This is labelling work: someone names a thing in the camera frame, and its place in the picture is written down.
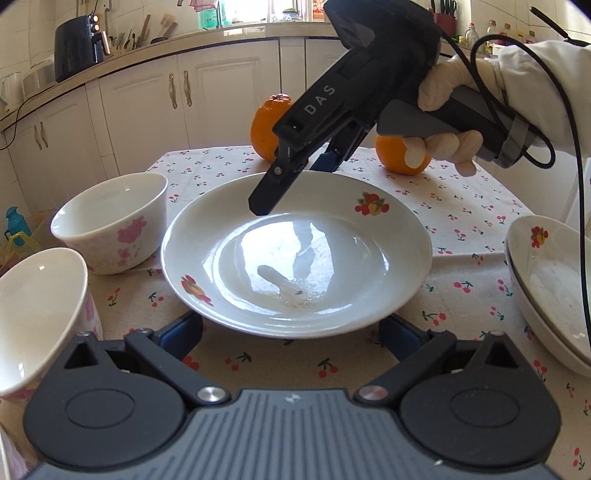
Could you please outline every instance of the white plate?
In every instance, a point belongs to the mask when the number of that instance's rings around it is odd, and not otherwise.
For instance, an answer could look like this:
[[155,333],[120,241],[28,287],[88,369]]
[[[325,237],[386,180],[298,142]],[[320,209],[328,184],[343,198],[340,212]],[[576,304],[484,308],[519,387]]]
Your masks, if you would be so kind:
[[578,373],[579,375],[591,378],[591,366],[582,361],[560,340],[560,338],[558,338],[558,336],[552,331],[548,324],[546,324],[542,317],[540,317],[532,305],[531,299],[528,297],[527,292],[524,290],[523,285],[519,281],[519,278],[515,272],[515,265],[511,261],[511,255],[508,252],[506,242],[505,256],[507,258],[509,272],[511,273],[511,283],[515,292],[515,302],[517,303],[521,314],[525,318],[525,321],[533,330],[538,340],[552,355],[554,355],[556,360],[558,360],[566,368]]
[[[591,365],[581,294],[579,233],[551,218],[531,215],[509,226],[507,242],[515,270],[536,311],[568,348]],[[586,247],[589,275],[588,239]]]
[[256,217],[248,197],[262,176],[206,193],[170,225],[164,274],[193,310],[256,335],[318,338],[377,322],[421,287],[431,240],[399,200],[304,171],[271,215]]

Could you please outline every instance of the person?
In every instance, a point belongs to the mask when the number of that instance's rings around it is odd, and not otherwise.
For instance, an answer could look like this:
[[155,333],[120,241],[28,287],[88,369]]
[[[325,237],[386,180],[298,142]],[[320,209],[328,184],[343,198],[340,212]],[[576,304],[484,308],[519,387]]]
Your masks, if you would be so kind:
[[[552,70],[562,84],[573,108],[583,158],[591,156],[591,46],[579,47],[551,40],[528,45]],[[478,72],[485,86],[550,140],[555,150],[574,155],[569,120],[558,90],[542,67],[517,46],[502,49],[497,59],[478,59]],[[456,55],[435,65],[419,87],[418,107],[434,111],[449,100],[454,88],[466,85],[477,90],[466,66]],[[404,138],[407,163],[425,154],[453,163],[462,176],[476,173],[473,158],[482,146],[482,134],[475,130],[455,134],[436,134],[426,140]],[[543,142],[534,143],[542,146]]]

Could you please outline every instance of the blue jug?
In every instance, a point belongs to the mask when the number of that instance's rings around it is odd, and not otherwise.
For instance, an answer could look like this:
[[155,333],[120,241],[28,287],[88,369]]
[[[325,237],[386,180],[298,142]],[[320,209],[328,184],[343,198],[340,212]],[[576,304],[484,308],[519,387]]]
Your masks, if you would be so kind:
[[[6,212],[6,218],[8,219],[8,230],[4,232],[4,236],[8,240],[8,235],[16,235],[18,232],[24,232],[28,236],[31,236],[31,229],[27,225],[25,217],[17,212],[17,207],[10,207]],[[14,239],[15,245],[22,247],[25,242],[22,238]]]

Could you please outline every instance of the black cable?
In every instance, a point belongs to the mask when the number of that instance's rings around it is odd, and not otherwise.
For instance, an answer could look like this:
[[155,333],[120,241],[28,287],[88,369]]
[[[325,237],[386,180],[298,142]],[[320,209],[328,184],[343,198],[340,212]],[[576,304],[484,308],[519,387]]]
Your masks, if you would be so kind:
[[[586,260],[585,260],[585,243],[586,243],[585,227],[586,227],[586,225],[585,225],[585,200],[584,200],[584,187],[585,187],[584,184],[585,184],[585,182],[584,182],[584,172],[583,172],[583,157],[581,154],[581,145],[579,142],[579,131],[577,129],[577,124],[576,124],[576,120],[574,118],[574,112],[573,112],[573,108],[570,104],[569,97],[566,94],[566,92],[564,91],[564,88],[562,87],[558,78],[556,78],[556,75],[554,75],[554,73],[546,65],[544,60],[542,60],[530,48],[523,45],[523,43],[519,42],[518,40],[514,40],[513,38],[506,37],[503,35],[486,35],[486,36],[480,38],[476,43],[474,43],[474,45],[472,47],[472,51],[470,52],[470,62],[468,62],[466,56],[464,55],[464,52],[462,52],[460,47],[458,47],[451,38],[447,37],[447,35],[445,35],[445,33],[443,34],[443,37],[450,43],[450,45],[456,51],[456,53],[458,54],[458,56],[460,57],[462,62],[464,62],[464,64],[468,68],[468,71],[470,72],[470,74],[474,78],[474,81],[476,82],[476,85],[477,85],[478,89],[480,90],[480,93],[482,94],[489,110],[491,111],[491,115],[493,116],[493,118],[497,122],[497,126],[503,132],[506,132],[505,125],[503,125],[503,123],[499,119],[498,114],[496,113],[495,109],[492,106],[492,102],[497,103],[498,105],[502,106],[503,108],[505,108],[505,105],[500,103],[499,100],[497,100],[497,98],[486,87],[486,85],[484,84],[484,81],[482,80],[480,74],[478,73],[478,69],[476,68],[476,53],[478,51],[478,48],[482,44],[486,43],[487,41],[491,41],[491,40],[502,40],[506,43],[510,43],[511,45],[515,45],[515,46],[519,47],[521,50],[524,50],[546,72],[546,74],[548,75],[548,77],[550,78],[550,80],[552,81],[554,86],[556,87],[558,94],[560,95],[560,99],[562,100],[562,103],[564,105],[564,109],[566,110],[566,114],[569,118],[570,130],[573,135],[574,152],[575,152],[575,156],[577,159],[577,176],[578,176],[578,184],[579,184],[579,251],[580,251],[580,268],[581,268],[581,293],[583,296],[583,315],[585,318],[585,325],[587,327],[587,341],[589,342],[589,346],[591,348],[591,314],[589,312],[589,296],[587,295],[587,268],[586,268]],[[550,168],[548,165],[550,165],[550,163],[552,165],[554,164],[554,161],[556,160],[556,154],[555,154],[554,148],[550,144],[549,140],[546,137],[542,137],[542,136],[540,136],[540,138],[542,138],[542,140],[544,140],[546,145],[549,148],[551,148],[551,154],[553,155],[553,159],[551,159],[551,161],[548,162],[547,164],[543,164],[543,163],[540,163],[537,160],[531,158],[530,155],[524,155],[524,156],[530,162],[532,162],[533,165],[536,165],[537,167]]]
[[[454,49],[454,51],[460,57],[460,60],[463,62],[463,64],[466,66],[466,68],[468,69],[468,71],[470,72],[472,77],[474,78],[476,86],[478,87],[478,90],[481,92],[482,97],[483,97],[488,109],[490,110],[491,115],[492,115],[494,121],[496,122],[498,128],[501,130],[501,132],[504,134],[505,137],[508,137],[509,131],[507,130],[505,124],[503,124],[503,122],[501,121],[496,109],[493,107],[493,103],[497,106],[497,108],[499,110],[506,113],[509,117],[515,116],[516,112],[513,109],[511,109],[511,108],[507,107],[506,105],[504,105],[503,103],[501,103],[488,90],[488,88],[486,88],[486,85],[484,85],[484,82],[482,81],[482,78],[480,78],[480,74],[478,73],[478,69],[476,68],[476,50],[474,50],[474,49],[472,50],[472,52],[470,54],[470,61],[469,61],[466,58],[466,56],[464,55],[464,52],[462,52],[462,49],[446,33],[443,33],[441,36],[445,40],[447,40],[447,42]],[[487,35],[486,37],[483,37],[480,40],[478,40],[478,42],[475,44],[475,46],[479,47],[484,42],[486,42],[488,40],[492,40],[492,39],[506,40],[507,37],[504,37],[501,35],[496,35],[496,36],[495,35]],[[523,157],[525,157],[530,163],[532,163],[533,165],[535,165],[538,168],[543,168],[543,169],[552,168],[554,166],[554,163],[556,162],[556,152],[554,150],[554,146],[552,145],[550,140],[544,135],[544,133],[539,128],[537,128],[535,125],[530,125],[530,131],[532,133],[534,133],[537,137],[541,138],[541,140],[545,143],[546,147],[548,147],[548,150],[550,151],[550,160],[547,163],[542,163],[542,162],[536,160],[534,157],[531,156],[531,154],[527,153],[527,148],[525,148],[525,147],[521,151],[521,155]]]
[[22,108],[22,107],[25,105],[25,103],[27,103],[29,100],[31,100],[32,98],[35,98],[37,95],[41,95],[42,93],[45,93],[46,91],[47,91],[47,89],[46,89],[46,90],[42,90],[42,91],[40,91],[40,92],[37,92],[35,95],[31,95],[31,96],[30,96],[30,97],[29,97],[27,100],[25,100],[23,103],[21,103],[21,106],[20,106],[20,107],[18,107],[18,110],[17,110],[17,117],[16,117],[16,118],[15,118],[15,120],[14,120],[14,135],[12,136],[12,140],[10,140],[10,143],[9,143],[9,144],[7,144],[7,146],[6,146],[6,147],[2,147],[2,148],[0,148],[0,152],[1,152],[2,150],[6,150],[8,147],[10,147],[10,145],[12,145],[12,143],[14,142],[14,139],[17,137],[18,114],[21,112],[21,108]]

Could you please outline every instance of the table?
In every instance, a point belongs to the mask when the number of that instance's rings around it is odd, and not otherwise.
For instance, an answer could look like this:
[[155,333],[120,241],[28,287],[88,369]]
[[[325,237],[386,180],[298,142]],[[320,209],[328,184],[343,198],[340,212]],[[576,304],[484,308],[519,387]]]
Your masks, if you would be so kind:
[[[168,153],[150,170],[170,181],[170,223],[208,190],[268,166],[252,147],[220,147]],[[549,466],[563,478],[588,479],[591,381],[563,367],[539,343],[514,302],[505,264],[508,225],[531,212],[480,169],[466,179],[452,165],[433,161],[423,174],[395,175],[381,166],[375,150],[359,148],[337,174],[392,193],[431,234],[431,273],[399,314],[422,329],[447,329],[458,338],[506,331],[560,406],[563,428]],[[156,255],[124,274],[91,275],[90,285],[108,339],[121,338],[135,327],[156,330],[186,311],[168,287]],[[243,387],[346,387],[353,392],[397,363],[379,343],[376,325],[327,339],[278,340],[235,332],[208,320],[203,340],[184,362],[233,393]],[[6,415],[0,408],[0,420]]]

